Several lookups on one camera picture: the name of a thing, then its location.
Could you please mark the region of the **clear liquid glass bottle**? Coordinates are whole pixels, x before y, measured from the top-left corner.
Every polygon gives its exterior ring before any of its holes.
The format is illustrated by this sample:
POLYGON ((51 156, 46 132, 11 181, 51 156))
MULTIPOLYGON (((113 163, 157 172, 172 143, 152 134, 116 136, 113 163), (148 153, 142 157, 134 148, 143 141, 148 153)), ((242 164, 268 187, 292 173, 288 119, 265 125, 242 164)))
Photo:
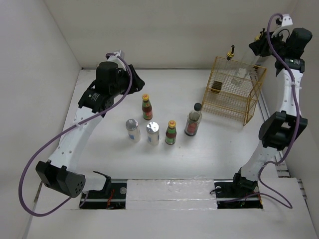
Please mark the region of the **clear liquid glass bottle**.
MULTIPOLYGON (((254 41, 265 38, 264 37, 265 28, 262 28, 260 33, 255 37, 254 41)), ((244 79, 248 79, 250 71, 253 69, 253 65, 261 65, 262 60, 260 56, 255 56, 253 51, 249 48, 245 51, 238 69, 236 70, 234 77, 231 79, 231 83, 235 86, 241 86, 244 79)))

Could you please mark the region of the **dark sauce glass bottle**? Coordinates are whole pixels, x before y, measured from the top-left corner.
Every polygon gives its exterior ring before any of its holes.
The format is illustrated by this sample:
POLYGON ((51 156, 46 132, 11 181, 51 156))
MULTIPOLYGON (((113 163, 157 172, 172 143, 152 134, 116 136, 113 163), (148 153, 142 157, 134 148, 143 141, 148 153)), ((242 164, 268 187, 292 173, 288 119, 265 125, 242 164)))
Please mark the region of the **dark sauce glass bottle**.
MULTIPOLYGON (((226 54, 227 62, 221 68, 222 73, 225 73, 225 70, 229 67, 228 66, 229 65, 229 61, 234 57, 234 49, 235 49, 235 45, 233 44, 231 46, 231 50, 228 51, 227 54, 226 54)), ((220 92, 220 90, 221 90, 221 86, 222 86, 222 83, 214 82, 210 91, 218 94, 220 92)))

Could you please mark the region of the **red label soy sauce bottle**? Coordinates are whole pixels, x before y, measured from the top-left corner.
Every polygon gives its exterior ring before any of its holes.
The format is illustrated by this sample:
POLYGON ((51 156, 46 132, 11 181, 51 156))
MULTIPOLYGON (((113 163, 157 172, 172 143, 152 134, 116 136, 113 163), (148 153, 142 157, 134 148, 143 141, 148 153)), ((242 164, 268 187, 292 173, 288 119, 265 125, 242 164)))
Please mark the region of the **red label soy sauce bottle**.
POLYGON ((187 116, 185 134, 188 136, 195 136, 199 128, 202 119, 202 105, 201 103, 195 103, 193 110, 191 110, 187 116))

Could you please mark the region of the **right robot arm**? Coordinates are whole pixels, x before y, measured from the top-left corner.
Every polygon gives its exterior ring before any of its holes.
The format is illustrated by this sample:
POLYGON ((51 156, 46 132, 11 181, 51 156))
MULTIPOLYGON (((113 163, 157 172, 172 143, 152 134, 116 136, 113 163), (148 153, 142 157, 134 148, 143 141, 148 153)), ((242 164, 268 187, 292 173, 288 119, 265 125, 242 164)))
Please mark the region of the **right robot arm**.
POLYGON ((260 36, 249 48, 254 55, 266 57, 273 55, 276 78, 278 80, 278 109, 259 130, 260 140, 249 161, 242 166, 230 184, 231 192, 236 196, 252 193, 256 188, 260 169, 265 163, 285 148, 290 148, 308 125, 301 116, 299 108, 300 82, 305 71, 305 62, 301 59, 304 48, 312 38, 305 28, 295 28, 286 40, 280 32, 261 31, 260 36))

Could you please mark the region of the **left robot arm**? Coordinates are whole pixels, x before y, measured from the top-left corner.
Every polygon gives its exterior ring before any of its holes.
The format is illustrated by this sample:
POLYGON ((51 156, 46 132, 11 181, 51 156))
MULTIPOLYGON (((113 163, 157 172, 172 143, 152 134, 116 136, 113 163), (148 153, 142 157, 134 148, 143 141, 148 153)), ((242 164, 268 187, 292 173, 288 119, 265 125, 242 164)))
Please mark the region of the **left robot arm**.
POLYGON ((76 173, 76 168, 91 133, 104 118, 104 111, 114 105, 115 97, 139 92, 144 85, 133 65, 125 70, 115 62, 99 64, 96 79, 78 102, 74 129, 61 138, 46 162, 39 161, 36 165, 35 171, 47 188, 71 198, 87 190, 87 180, 76 173))

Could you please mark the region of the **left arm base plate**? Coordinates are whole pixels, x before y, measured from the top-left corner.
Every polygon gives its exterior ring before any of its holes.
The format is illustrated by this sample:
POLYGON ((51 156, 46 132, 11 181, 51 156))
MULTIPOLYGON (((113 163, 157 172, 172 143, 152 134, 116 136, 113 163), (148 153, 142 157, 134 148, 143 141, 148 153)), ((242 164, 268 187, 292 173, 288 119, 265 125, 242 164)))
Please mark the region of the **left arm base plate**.
POLYGON ((81 195, 79 208, 84 210, 123 210, 126 208, 127 181, 114 181, 110 190, 89 191, 88 197, 81 195))

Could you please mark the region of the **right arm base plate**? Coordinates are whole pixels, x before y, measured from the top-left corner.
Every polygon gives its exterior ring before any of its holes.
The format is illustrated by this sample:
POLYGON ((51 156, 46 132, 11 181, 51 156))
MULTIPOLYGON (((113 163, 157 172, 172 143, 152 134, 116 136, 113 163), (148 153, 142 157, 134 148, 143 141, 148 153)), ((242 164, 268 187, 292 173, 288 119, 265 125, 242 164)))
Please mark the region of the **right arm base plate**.
POLYGON ((210 192, 216 196, 217 209, 263 209, 259 195, 245 198, 254 193, 234 188, 233 180, 214 180, 214 189, 210 192))

